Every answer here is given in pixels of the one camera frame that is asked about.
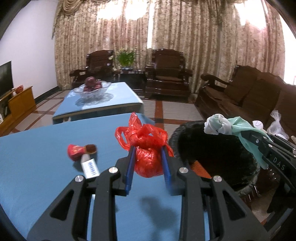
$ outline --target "dark wooden chair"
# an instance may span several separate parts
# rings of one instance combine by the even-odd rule
[[[113,80],[113,50],[101,50],[89,53],[86,56],[85,69],[77,69],[70,72],[70,77],[74,77],[72,81],[72,89],[84,84],[87,77],[94,76],[97,80],[104,81]]]
[[[152,50],[151,64],[146,65],[148,73],[145,98],[152,94],[188,97],[188,78],[192,71],[185,69],[182,52],[172,49]]]

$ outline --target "tv stand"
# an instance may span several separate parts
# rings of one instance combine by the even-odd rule
[[[8,99],[8,108],[10,110],[10,114],[0,124],[0,136],[8,135],[22,120],[36,109],[32,86],[12,97],[13,92],[14,90],[0,99],[0,102],[7,101]]]

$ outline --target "red plastic bag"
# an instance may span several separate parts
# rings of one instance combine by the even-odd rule
[[[155,177],[163,174],[161,147],[166,146],[169,155],[174,156],[172,148],[167,144],[167,132],[151,124],[142,126],[135,112],[131,114],[128,127],[120,126],[116,129],[115,137],[123,149],[129,150],[131,146],[137,148],[135,172],[142,177]]]

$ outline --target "silver screw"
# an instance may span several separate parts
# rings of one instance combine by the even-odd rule
[[[220,177],[220,176],[214,176],[214,177],[213,177],[213,180],[214,180],[215,182],[219,183],[219,182],[222,181],[222,177]]]
[[[117,167],[110,167],[109,168],[109,172],[110,173],[117,173],[118,172],[118,168]]]
[[[180,167],[180,168],[179,168],[179,172],[185,174],[185,173],[188,172],[188,169],[187,169],[186,167]]]
[[[75,181],[78,182],[78,183],[82,182],[83,179],[84,179],[84,177],[81,176],[81,175],[78,175],[78,176],[75,177]]]

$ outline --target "barcode label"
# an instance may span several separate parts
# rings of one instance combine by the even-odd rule
[[[97,177],[100,175],[100,172],[94,159],[81,163],[81,166],[86,179]]]

